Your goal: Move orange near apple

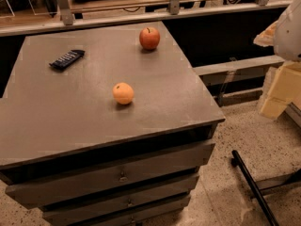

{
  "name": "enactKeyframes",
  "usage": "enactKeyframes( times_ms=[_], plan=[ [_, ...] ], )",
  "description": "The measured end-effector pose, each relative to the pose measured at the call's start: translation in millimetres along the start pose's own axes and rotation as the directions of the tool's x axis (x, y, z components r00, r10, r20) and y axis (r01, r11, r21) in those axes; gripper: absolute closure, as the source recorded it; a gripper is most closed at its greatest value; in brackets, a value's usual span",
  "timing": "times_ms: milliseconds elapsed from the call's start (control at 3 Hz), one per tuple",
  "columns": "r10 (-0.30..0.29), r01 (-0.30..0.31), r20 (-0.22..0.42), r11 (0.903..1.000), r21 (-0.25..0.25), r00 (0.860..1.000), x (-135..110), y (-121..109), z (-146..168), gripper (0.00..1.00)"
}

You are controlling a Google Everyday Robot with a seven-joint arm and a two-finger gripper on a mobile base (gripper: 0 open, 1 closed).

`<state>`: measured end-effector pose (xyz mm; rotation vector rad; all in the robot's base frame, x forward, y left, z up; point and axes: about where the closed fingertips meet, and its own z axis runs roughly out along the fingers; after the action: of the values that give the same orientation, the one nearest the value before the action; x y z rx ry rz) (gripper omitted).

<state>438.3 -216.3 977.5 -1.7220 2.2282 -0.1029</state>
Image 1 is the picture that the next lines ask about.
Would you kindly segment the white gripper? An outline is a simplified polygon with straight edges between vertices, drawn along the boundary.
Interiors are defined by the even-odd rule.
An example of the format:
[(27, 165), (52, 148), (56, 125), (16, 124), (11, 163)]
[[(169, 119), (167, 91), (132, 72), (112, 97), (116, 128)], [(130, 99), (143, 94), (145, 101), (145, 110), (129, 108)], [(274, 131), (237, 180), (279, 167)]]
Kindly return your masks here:
[(276, 120), (301, 93), (301, 0), (293, 0), (279, 16), (253, 40), (261, 47), (273, 46), (285, 61), (266, 73), (259, 114)]

